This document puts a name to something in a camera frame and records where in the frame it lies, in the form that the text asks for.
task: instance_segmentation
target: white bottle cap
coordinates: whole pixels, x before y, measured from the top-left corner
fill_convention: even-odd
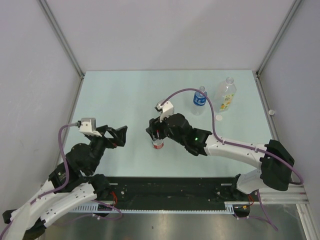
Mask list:
[[[201,86],[199,87],[199,90],[204,93],[206,91],[206,88],[204,86]]]
[[[273,115],[275,115],[275,110],[270,109],[268,113],[270,116],[273,116]]]
[[[223,118],[223,117],[222,117],[221,115],[216,115],[216,116],[215,116],[215,119],[216,119],[217,121],[221,121],[222,118]]]
[[[235,80],[232,77],[227,77],[225,82],[226,84],[232,85],[234,84]]]

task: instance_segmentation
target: small white object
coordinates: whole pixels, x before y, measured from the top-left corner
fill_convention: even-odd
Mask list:
[[[96,119],[94,117],[81,118],[81,126],[79,132],[88,136],[102,137],[100,132],[96,131]]]
[[[174,114],[174,106],[170,101],[166,101],[163,105],[161,105],[162,103],[163,103],[163,100],[158,102],[157,105],[155,106],[156,110],[158,112],[161,112],[160,123],[162,123],[164,118],[168,118]]]
[[[273,116],[273,115],[275,115],[275,110],[270,109],[268,113],[270,116]]]
[[[221,121],[223,119],[223,117],[221,115],[216,115],[215,116],[215,120],[217,121]]]

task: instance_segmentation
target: clear plastic bottle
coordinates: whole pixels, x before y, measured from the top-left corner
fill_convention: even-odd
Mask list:
[[[237,91],[234,82],[235,80],[232,77],[228,77],[218,85],[212,101],[215,112],[220,113],[229,109]]]
[[[199,90],[201,92],[203,92],[204,95],[207,96],[207,92],[204,86],[199,87]],[[200,92],[195,92],[194,96],[193,96],[193,104],[192,104],[192,108],[191,108],[191,112],[194,115],[200,115],[204,112],[205,110],[205,104],[206,104],[206,97],[201,94]]]

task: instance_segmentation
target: white wall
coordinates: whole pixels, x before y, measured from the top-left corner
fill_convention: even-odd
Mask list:
[[[80,79],[37,1],[1,1],[0,33],[2,214],[31,198],[53,170]]]
[[[320,223],[320,1],[305,0],[262,72],[280,140],[296,160]]]
[[[48,0],[88,70],[256,70],[293,0]]]

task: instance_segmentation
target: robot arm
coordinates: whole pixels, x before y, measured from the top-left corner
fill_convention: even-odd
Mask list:
[[[78,126],[80,133],[83,133],[90,143],[78,143],[66,154],[69,171],[67,185],[59,191],[42,196],[65,183],[67,173],[64,163],[61,163],[29,201],[17,210],[7,210],[2,214],[4,222],[10,224],[26,205],[30,205],[25,232],[28,239],[36,239],[42,235],[47,227],[80,204],[105,199],[112,191],[107,177],[103,174],[85,177],[82,173],[86,176],[93,175],[106,149],[123,147],[128,127],[113,129],[104,125],[96,128],[95,118],[83,118],[78,122]],[[107,131],[111,138],[104,136]]]
[[[221,142],[212,132],[193,128],[182,114],[174,114],[174,107],[169,101],[164,105],[158,103],[155,108],[161,115],[151,119],[146,129],[153,140],[158,136],[160,139],[168,137],[184,146],[194,156],[221,156],[255,167],[255,170],[247,174],[236,176],[236,188],[242,193],[250,194],[252,191],[267,187],[279,191],[288,189],[292,171],[276,159],[257,151],[260,149],[273,153],[293,166],[295,161],[280,142],[270,140],[268,144],[255,144],[226,138]],[[251,149],[236,146],[237,144]]]

